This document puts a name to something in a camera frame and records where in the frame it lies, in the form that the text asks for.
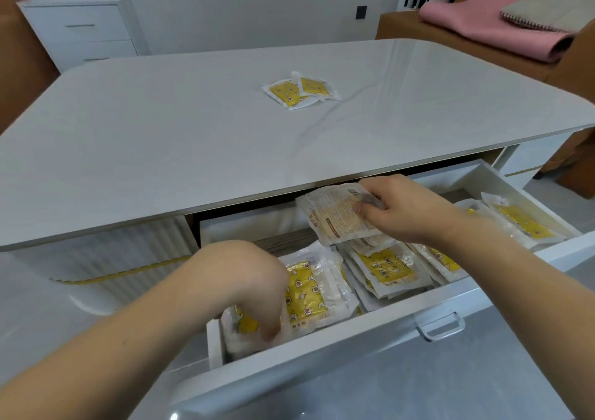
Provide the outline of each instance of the white tabletop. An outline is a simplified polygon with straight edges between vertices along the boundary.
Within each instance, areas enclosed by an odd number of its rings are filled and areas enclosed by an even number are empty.
[[[286,110],[261,87],[292,70],[343,101]],[[0,251],[593,124],[588,101],[422,41],[90,63],[0,136]]]

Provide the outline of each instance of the gray cushion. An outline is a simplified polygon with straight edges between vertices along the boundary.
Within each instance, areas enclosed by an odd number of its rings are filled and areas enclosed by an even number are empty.
[[[595,19],[595,0],[522,0],[500,14],[521,27],[576,34]]]

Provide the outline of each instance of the pink blanket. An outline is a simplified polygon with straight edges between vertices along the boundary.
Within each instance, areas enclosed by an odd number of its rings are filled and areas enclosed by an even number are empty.
[[[500,10],[517,1],[520,0],[427,2],[420,9],[420,18],[495,48],[547,63],[560,60],[570,42],[565,38],[572,34],[528,30],[509,24],[500,17]]]

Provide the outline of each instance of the person's right arm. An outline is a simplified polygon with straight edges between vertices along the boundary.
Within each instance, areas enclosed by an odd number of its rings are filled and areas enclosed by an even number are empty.
[[[354,210],[383,233],[444,252],[489,296],[577,420],[595,419],[595,293],[405,176],[360,181],[386,210]]]

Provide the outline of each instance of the gold trim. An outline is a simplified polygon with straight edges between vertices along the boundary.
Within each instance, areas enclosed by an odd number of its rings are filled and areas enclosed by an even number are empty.
[[[147,271],[149,269],[159,268],[161,266],[167,266],[167,265],[171,265],[171,264],[177,264],[178,262],[184,262],[185,260],[188,260],[191,257],[192,257],[191,255],[176,257],[175,259],[164,260],[163,262],[158,262],[156,264],[141,266],[139,268],[129,269],[127,271],[120,271],[119,273],[108,274],[106,276],[96,277],[93,279],[85,279],[82,281],[61,281],[59,279],[51,279],[51,278],[50,278],[50,281],[59,282],[60,284],[64,284],[66,286],[85,286],[87,284],[97,284],[98,282],[110,281],[112,279],[129,276],[131,274],[142,273],[143,271]]]
[[[516,173],[505,174],[505,177],[516,176],[517,174],[528,173],[529,171],[535,171],[536,169],[541,168],[543,165],[539,165],[538,167],[534,168],[527,168],[523,169],[522,171],[517,171]]]

